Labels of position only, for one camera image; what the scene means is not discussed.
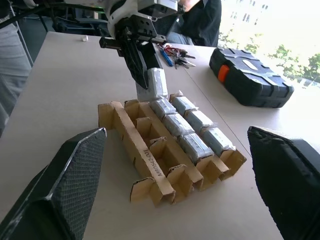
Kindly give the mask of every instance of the black tool case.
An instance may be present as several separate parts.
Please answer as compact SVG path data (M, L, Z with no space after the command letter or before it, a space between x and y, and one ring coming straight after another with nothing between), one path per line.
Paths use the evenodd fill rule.
M281 108L294 87L250 52L216 48L209 63L225 88L245 106Z
M251 126L255 182L284 240L320 239L320 154L303 139Z

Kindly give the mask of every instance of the silver battery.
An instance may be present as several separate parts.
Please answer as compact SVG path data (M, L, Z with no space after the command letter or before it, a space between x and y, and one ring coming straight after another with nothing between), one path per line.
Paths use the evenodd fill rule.
M163 118L163 125L173 137L179 137L182 134L194 133L195 131L189 123L179 114L168 114Z
M229 138L217 127L205 130L202 134L202 139L218 157L225 150L236 150Z
M150 108L154 111L155 115L162 120L167 114L176 114L176 108L166 99L159 99L149 103Z
M135 83L139 102L149 102L168 97L165 70L154 67L148 69L147 74L149 81L148 89L144 89Z
M178 139L178 144L188 155L194 165L197 164L199 159L214 155L214 152L196 133L182 135Z
M217 127L217 124L211 121L202 111L187 111L184 118L198 134L200 134L203 128Z
M185 111L187 110L197 109L197 107L185 96L174 97L172 100L172 105L182 116L185 115Z

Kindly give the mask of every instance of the white table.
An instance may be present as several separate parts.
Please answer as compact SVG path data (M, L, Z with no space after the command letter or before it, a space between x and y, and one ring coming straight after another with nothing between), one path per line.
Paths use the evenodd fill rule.
M101 49L98 41L99 37L92 36L88 42L82 42L78 35L47 34L27 86L0 139L0 220L64 141L98 126L98 104L137 97L124 59L115 50ZM208 67L207 55L198 58L203 49L207 55L213 50L188 47L190 54L197 57L197 67L187 71L167 67L162 62L168 91L181 90L218 122L248 161L234 177L218 181L204 192L195 191L177 205L155 208L150 199L130 203L132 183L140 178L118 134L109 131L84 239L282 239L256 187L245 138L251 125L247 120L256 116L224 92ZM234 111L245 114L234 120ZM268 118L266 123L279 112L254 111Z

